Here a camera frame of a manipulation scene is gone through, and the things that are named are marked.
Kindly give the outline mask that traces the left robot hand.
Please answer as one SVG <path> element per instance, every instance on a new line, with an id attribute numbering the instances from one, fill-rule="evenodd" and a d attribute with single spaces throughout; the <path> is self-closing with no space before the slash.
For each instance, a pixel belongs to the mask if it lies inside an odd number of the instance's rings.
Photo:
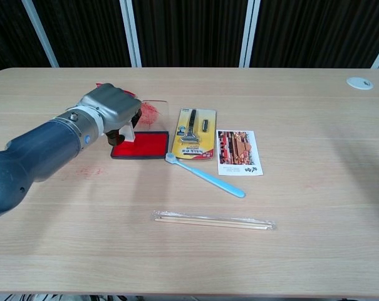
<path id="1" fill-rule="evenodd" d="M 135 140 L 133 129 L 142 116 L 141 106 L 139 99 L 111 83 L 96 87 L 76 105 L 94 118 L 98 133 L 107 136 L 111 146 Z"/>

